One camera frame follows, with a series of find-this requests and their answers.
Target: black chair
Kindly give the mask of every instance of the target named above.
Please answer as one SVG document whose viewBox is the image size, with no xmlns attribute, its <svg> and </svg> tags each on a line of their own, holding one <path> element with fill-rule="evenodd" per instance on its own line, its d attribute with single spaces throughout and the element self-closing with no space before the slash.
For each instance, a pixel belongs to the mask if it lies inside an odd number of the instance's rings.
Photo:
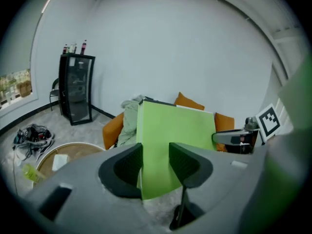
<svg viewBox="0 0 312 234">
<path fill-rule="evenodd" d="M 51 97 L 55 97 L 57 96 L 58 97 L 58 104 L 60 105 L 60 100 L 59 100 L 59 89 L 55 89 L 55 86 L 58 84 L 59 82 L 59 78 L 57 78 L 55 81 L 53 81 L 53 84 L 52 84 L 52 91 L 50 92 L 50 106 L 51 106 L 51 111 L 53 110 L 52 109 L 52 104 L 51 104 Z"/>
</svg>

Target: orange cushion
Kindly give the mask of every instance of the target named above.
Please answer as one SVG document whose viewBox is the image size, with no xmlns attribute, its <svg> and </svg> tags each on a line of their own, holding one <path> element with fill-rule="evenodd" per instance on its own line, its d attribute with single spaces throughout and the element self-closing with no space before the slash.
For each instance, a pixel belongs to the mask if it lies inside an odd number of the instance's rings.
<svg viewBox="0 0 312 234">
<path fill-rule="evenodd" d="M 180 105 L 184 107 L 191 107 L 199 110 L 204 110 L 205 106 L 196 103 L 195 101 L 186 98 L 181 92 L 179 92 L 178 97 L 175 100 L 175 105 Z"/>
<path fill-rule="evenodd" d="M 113 146 L 123 128 L 123 113 L 108 122 L 102 130 L 105 149 L 108 150 Z"/>
<path fill-rule="evenodd" d="M 218 131 L 226 131 L 232 130 L 235 126 L 235 120 L 232 117 L 228 117 L 225 115 L 221 115 L 216 113 L 214 116 L 215 130 Z M 225 145 L 218 143 L 216 145 L 216 149 L 221 152 L 227 152 Z"/>
</svg>

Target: black slot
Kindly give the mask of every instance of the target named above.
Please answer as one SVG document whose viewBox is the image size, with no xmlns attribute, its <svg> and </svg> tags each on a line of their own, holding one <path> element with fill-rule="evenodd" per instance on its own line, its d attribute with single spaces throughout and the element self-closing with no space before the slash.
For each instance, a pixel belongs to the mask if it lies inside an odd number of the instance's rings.
<svg viewBox="0 0 312 234">
<path fill-rule="evenodd" d="M 53 221 L 71 192 L 72 189 L 57 187 L 40 207 L 39 212 Z"/>
</svg>

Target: concrete floor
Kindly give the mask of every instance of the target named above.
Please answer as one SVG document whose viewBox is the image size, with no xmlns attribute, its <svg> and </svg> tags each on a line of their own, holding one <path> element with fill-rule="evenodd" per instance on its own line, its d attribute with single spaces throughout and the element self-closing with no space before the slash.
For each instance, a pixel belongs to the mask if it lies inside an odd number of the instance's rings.
<svg viewBox="0 0 312 234">
<path fill-rule="evenodd" d="M 20 161 L 12 149 L 13 139 L 19 128 L 23 129 L 27 125 L 35 123 L 43 125 L 53 132 L 55 142 L 46 152 L 68 142 L 86 142 L 104 148 L 102 128 L 111 119 L 95 110 L 92 111 L 92 116 L 93 122 L 91 123 L 71 126 L 69 121 L 60 114 L 59 106 L 55 106 L 53 111 L 46 109 L 2 135 L 0 137 L 0 169 L 9 190 L 20 197 L 25 197 L 32 190 L 33 183 L 24 177 L 22 168 L 27 163 L 36 167 L 44 157 L 43 155 L 36 161 L 35 157 L 31 156 L 19 164 Z M 143 205 L 153 221 L 158 222 L 164 231 L 170 232 L 169 225 L 173 219 L 175 207 L 180 204 L 181 196 L 182 188 L 178 188 L 161 197 L 144 200 Z"/>
</svg>

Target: lime green panel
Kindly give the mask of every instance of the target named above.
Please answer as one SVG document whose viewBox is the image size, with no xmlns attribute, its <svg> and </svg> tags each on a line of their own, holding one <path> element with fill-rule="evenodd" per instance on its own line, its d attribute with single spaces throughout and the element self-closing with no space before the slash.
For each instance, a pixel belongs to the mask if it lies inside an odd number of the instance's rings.
<svg viewBox="0 0 312 234">
<path fill-rule="evenodd" d="M 216 150 L 214 115 L 204 111 L 144 102 L 143 123 L 143 199 L 154 198 L 181 186 L 169 164 L 169 143 L 181 142 L 199 148 Z"/>
</svg>

